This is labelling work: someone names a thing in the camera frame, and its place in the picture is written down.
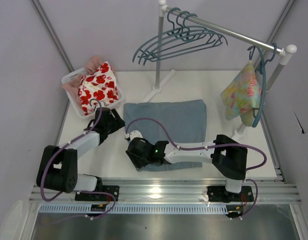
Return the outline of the light blue denim skirt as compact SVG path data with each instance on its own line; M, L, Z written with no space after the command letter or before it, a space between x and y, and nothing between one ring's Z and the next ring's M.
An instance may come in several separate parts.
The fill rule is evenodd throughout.
M151 118L160 122L176 143L200 143L206 139L207 108L203 100L183 102L143 102L126 103L123 109L123 119L128 124L138 118ZM133 123L128 132L139 131L151 144L157 141L167 141L163 129L150 120L140 120ZM156 166L148 164L138 172L164 172L179 169L202 168L201 162L183 162L172 165Z

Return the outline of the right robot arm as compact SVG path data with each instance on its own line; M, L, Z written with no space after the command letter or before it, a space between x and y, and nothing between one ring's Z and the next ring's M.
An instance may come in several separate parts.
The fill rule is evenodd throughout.
M247 202L242 190L246 177L247 148L219 134L216 140L199 143L151 144L142 137L130 137L126 154L137 170L148 165L172 166L179 163L212 164L224 177L225 186L207 191L212 202Z

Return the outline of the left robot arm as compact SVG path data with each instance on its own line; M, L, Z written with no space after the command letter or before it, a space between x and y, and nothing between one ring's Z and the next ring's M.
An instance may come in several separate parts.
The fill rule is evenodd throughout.
M78 160L124 126L116 109L98 108L79 136L62 146L46 146L36 179L42 199L51 202L62 193L94 191L98 178L79 174Z

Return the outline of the teal hanger holding cloth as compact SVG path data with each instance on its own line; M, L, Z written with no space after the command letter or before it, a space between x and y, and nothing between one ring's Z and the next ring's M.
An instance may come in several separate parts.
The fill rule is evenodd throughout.
M253 115L253 122L251 127L256 127L261 119L261 115L262 115L262 111L263 111L263 107L264 107L264 102L265 102L265 88L266 88L266 64L268 62L271 62L276 55L276 50L277 50L277 44L276 43L272 43L271 44L274 48L274 52L272 53L271 58L265 60L264 59L264 54L262 53L262 50L260 47L258 46L250 46L247 50L249 51L249 60L252 60L253 55L255 50L258 50L259 56L260 56L260 63L258 65L258 67L256 68L255 72L259 72L260 75L262 76L262 86L261 86L261 92L260 92L260 102L259 102L259 107L257 108L252 108L252 115Z

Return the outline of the red poppy floral cloth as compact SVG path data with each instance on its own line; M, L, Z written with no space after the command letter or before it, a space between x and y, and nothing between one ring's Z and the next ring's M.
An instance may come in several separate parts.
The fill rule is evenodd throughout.
M81 77L78 99L85 116L91 115L99 103L106 107L120 99L116 76L107 61Z

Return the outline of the white plastic laundry basket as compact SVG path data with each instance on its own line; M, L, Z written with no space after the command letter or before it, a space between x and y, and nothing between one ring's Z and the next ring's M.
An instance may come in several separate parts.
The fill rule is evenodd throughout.
M87 74L87 70L82 67L78 70L75 70L67 75L65 75L64 77L62 77L61 79L61 83L62 84L65 84L65 83L69 83L71 80L73 80L75 77L77 77L79 74L81 75L86 75ZM121 89L121 87L119 85L117 85L117 90L118 90L118 101L117 102L114 102L114 103L111 103L107 106L107 108L110 108L110 109L113 109L113 108L117 108L120 104L120 102L125 98L125 95ZM95 114L90 114L90 115L84 115L83 113L83 110L82 108L78 105L78 103L74 100L74 97L69 93L68 90L65 90L68 98L69 98L69 101L75 111L75 113L78 115L79 118L81 119L86 119L88 117L92 117L94 116Z

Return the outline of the pink cloth in basket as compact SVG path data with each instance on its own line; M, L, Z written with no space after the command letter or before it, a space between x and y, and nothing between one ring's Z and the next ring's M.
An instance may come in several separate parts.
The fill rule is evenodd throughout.
M100 67L103 63L103 60L98 55L91 57L85 65L85 70L87 71L87 74L93 74L96 69ZM84 74L78 74L69 82L62 84L62 88L69 92L70 96L74 99L74 101L79 107L81 107L81 102L78 96L78 92L81 80L84 76Z

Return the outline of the pastel floral hanging cloth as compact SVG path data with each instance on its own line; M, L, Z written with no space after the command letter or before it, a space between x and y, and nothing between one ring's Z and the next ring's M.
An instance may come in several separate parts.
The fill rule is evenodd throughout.
M249 61L220 94L226 106L225 118L232 120L240 117L245 126L251 127L260 105L261 92L254 66Z

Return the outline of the white metal clothes rack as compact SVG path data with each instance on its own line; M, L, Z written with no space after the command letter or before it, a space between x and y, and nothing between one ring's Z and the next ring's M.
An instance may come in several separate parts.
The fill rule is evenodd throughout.
M293 8L296 6L296 3L297 3L297 0L288 0L287 1L287 4L283 8L283 11L282 11L280 17L276 21L276 24L274 25L274 27L273 27L270 35L269 35L269 38L267 40L268 42L273 41L277 38L277 36L280 33L280 31L282 30L285 22L287 21L289 15L291 14ZM172 7L169 7L166 4L166 0L159 0L158 6L159 6L158 35L162 35L163 24L164 24L163 18L165 17L165 13L174 12L174 11L181 12L181 10L177 10L177 9L175 9L174 11L170 10L170 9L172 9ZM207 27L208 29L216 30L216 32L218 32L218 33L225 34L227 36L233 37L237 40L251 44L252 46L259 47L259 48L262 49L263 55L265 55L267 53L266 51L270 51L270 52L275 53L276 55L280 56L280 61L279 61L278 65L276 66L273 74L270 76L269 80L267 81L269 83L268 83L268 85L266 85L267 86L266 93L270 90L271 86L273 85L273 83L275 82L277 77L279 76L279 74L282 71L282 69L284 68L284 66L287 65L287 63L290 60L290 58L292 57L292 55L297 51L296 45L293 45L293 44L290 44L290 45L288 45L288 46L286 46L285 48L282 48L282 49L277 48L277 50L274 50L274 47L269 46L270 44L268 44L268 43L265 43L265 42L256 40L252 37L234 32L232 30L229 30L229 29L226 29L224 27L218 26L216 24L210 23L206 20L202 20L202 19L200 19L196 16L190 16L189 21L196 23L196 24L199 24L200 26ZM163 80L160 80L160 72L161 72L161 66L160 66L160 60L159 60L158 63L156 64L155 84L153 85L151 92L143 99L143 102L145 102L145 103L149 102L155 95L160 93L162 88L164 87L164 85L176 73L175 70L171 70L167 74L167 76L165 78L163 78ZM234 130L232 139L235 140L235 141L242 139L244 137L244 134L245 134L245 129L246 129L246 126L244 124L241 124L238 128L236 128Z

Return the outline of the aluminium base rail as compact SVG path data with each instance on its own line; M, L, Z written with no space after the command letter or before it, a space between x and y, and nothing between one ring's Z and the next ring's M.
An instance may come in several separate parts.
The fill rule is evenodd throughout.
M140 204L198 204L207 201L209 186L223 186L224 180L130 180L104 179L104 185L119 186L120 203ZM295 184L281 180L256 181L258 204L301 204L301 197Z

